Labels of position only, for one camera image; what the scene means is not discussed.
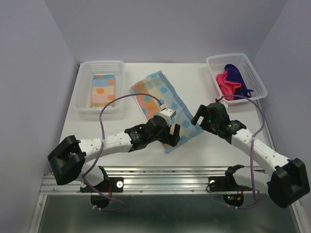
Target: pink cloth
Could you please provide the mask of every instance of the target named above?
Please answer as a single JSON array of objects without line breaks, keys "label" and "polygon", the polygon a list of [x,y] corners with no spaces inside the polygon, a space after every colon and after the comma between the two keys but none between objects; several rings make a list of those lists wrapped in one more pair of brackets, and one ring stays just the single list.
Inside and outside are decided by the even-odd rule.
[{"label": "pink cloth", "polygon": [[[228,71],[224,71],[222,74],[217,75],[216,81],[223,95],[234,95],[237,88],[242,86],[241,83],[234,83],[227,81]],[[234,100],[234,97],[226,97],[226,100]]]}]

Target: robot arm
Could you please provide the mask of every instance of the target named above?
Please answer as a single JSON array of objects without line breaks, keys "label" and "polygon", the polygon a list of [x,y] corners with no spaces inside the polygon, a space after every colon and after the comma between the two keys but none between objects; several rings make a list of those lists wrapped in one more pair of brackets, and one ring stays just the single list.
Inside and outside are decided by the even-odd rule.
[{"label": "robot arm", "polygon": [[[101,138],[77,140],[74,135],[66,137],[48,156],[58,185],[68,184],[74,180],[83,181],[82,175],[91,167],[89,161],[98,157],[102,142],[104,150],[101,156],[119,152],[132,152],[145,148],[149,143],[160,141],[176,146],[180,140],[180,125],[175,124],[173,134],[170,134],[171,120],[176,115],[175,110],[166,108],[158,115],[123,132]],[[107,178],[103,167],[94,167],[86,179],[96,186]]]},{"label": "robot arm", "polygon": [[[203,117],[200,123],[203,130],[218,135],[250,155],[253,134],[238,120],[230,120],[221,102],[201,105],[191,123],[195,125],[200,117]],[[286,208],[310,192],[306,167],[301,160],[291,160],[257,138],[254,139],[253,155],[265,170],[265,173],[254,172],[255,187],[268,194],[278,206]],[[237,186],[252,187],[250,174],[250,169],[241,165],[229,167],[224,177],[210,178],[215,181],[211,190],[233,191]]]}]

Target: white table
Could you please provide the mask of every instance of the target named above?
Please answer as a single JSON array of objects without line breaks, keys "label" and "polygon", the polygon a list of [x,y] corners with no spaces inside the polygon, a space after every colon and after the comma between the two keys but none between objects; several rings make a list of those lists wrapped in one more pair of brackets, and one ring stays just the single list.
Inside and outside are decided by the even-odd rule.
[{"label": "white table", "polygon": [[[124,78],[124,94],[130,93],[129,88],[149,74],[162,70],[175,87],[176,92],[194,115],[200,104],[208,105],[218,96],[206,64],[168,64],[168,63],[126,63]],[[98,115],[80,114],[73,110],[71,99],[61,140],[68,135],[77,139],[101,137]],[[245,124],[255,132],[260,127],[258,113],[251,103],[229,107],[231,119]],[[115,134],[124,129],[145,123],[134,97],[123,99],[123,107],[119,113],[104,116],[106,135]],[[258,138],[265,141],[263,133]],[[108,155],[98,162],[102,166],[233,166],[241,164],[249,166],[249,157],[229,145],[225,140],[202,132],[181,147],[165,154],[159,143],[154,142],[144,150],[131,153]]]}]

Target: laundry basket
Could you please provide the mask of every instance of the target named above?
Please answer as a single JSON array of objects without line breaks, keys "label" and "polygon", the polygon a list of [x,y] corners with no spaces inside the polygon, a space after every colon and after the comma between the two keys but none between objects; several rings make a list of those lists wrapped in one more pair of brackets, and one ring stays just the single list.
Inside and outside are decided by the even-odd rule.
[{"label": "laundry basket", "polygon": [[[115,75],[115,98],[123,94],[123,79],[125,65],[122,61],[92,61],[80,64],[77,76],[77,88],[74,94],[73,108],[80,113],[97,114],[102,108],[92,108],[92,85],[95,74]],[[122,105],[122,100],[116,101],[105,113],[116,113]]]},{"label": "laundry basket", "polygon": [[[267,97],[268,92],[266,88],[264,87],[260,77],[255,71],[252,63],[245,54],[229,53],[212,56],[206,59],[206,63],[213,78],[215,87],[219,93],[219,96],[222,96],[223,94],[217,84],[216,77],[218,74],[224,72],[225,65],[233,64],[239,69],[247,88],[253,90],[253,92],[251,92],[251,100],[259,100]],[[227,100],[227,102],[229,105],[234,105],[238,103],[248,102],[248,100]]]}]

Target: wall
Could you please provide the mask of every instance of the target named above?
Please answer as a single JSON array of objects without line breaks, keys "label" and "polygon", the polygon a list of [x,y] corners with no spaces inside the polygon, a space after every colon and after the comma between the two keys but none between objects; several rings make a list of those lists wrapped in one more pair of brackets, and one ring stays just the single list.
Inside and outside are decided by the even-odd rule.
[{"label": "wall", "polygon": [[77,64],[42,0],[0,3],[0,232],[28,232]]},{"label": "wall", "polygon": [[[302,159],[311,179],[311,1],[285,5],[254,60],[268,90],[261,101],[276,149]],[[310,194],[302,199],[311,219]]]},{"label": "wall", "polygon": [[79,61],[253,59],[285,0],[45,0]]}]

